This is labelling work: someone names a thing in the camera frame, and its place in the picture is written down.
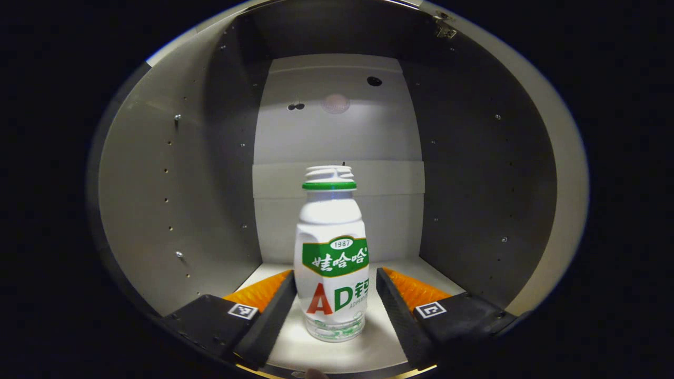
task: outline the bottle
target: bottle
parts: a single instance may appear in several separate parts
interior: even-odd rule
[[[309,334],[328,342],[365,326],[369,252],[351,167],[309,167],[295,234],[295,282]]]

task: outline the white panel strip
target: white panel strip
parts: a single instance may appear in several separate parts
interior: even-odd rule
[[[262,262],[293,262],[295,225],[304,198],[255,199],[257,237]],[[372,262],[419,256],[423,194],[357,198],[363,213]]]
[[[365,68],[402,74],[397,59],[360,54],[313,54],[275,59],[269,74],[311,68]]]
[[[256,199],[306,198],[302,189],[306,168],[339,162],[314,161],[253,165],[253,197]],[[423,194],[423,162],[349,161],[358,183],[355,196]]]
[[[325,343],[313,338],[304,326],[304,314],[299,301],[295,298],[267,363],[291,370],[305,371],[308,368],[316,368],[327,374],[337,374],[377,370],[406,362],[407,358],[398,342],[396,331],[377,293],[376,270],[382,266],[419,279],[450,295],[464,292],[456,283],[421,258],[370,264],[366,322],[360,336],[342,343]],[[293,266],[290,264],[263,263],[240,288],[248,287],[291,268]]]
[[[557,208],[541,261],[518,296],[505,309],[519,316],[540,304],[555,288],[571,263],[585,228],[589,177],[583,142],[571,113],[550,82],[523,56],[496,36],[428,1],[419,9],[450,16],[448,24],[479,43],[517,78],[538,109],[555,155]]]

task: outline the screw hole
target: screw hole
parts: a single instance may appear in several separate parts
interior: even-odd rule
[[[370,76],[369,78],[367,78],[367,83],[370,86],[379,87],[379,86],[381,86],[382,81],[381,81],[381,79],[379,79],[375,76]]]

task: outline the metal bracket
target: metal bracket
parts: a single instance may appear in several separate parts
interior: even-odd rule
[[[437,14],[436,16],[433,16],[435,23],[437,24],[437,34],[435,36],[438,38],[452,39],[456,35],[456,30],[447,25],[446,22],[455,22],[456,19],[444,12],[435,11],[435,13]]]

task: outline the white floor panel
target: white floor panel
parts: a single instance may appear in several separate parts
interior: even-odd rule
[[[372,284],[367,294],[366,324],[361,335],[342,343],[313,338],[304,327],[304,316],[299,300],[295,298],[267,364],[291,370],[317,368],[327,374],[336,374],[377,370],[406,362],[396,332],[377,293],[375,273],[376,268],[382,266],[412,276],[450,295],[464,292],[421,258],[370,263]],[[240,288],[290,268],[290,264],[263,263]]]

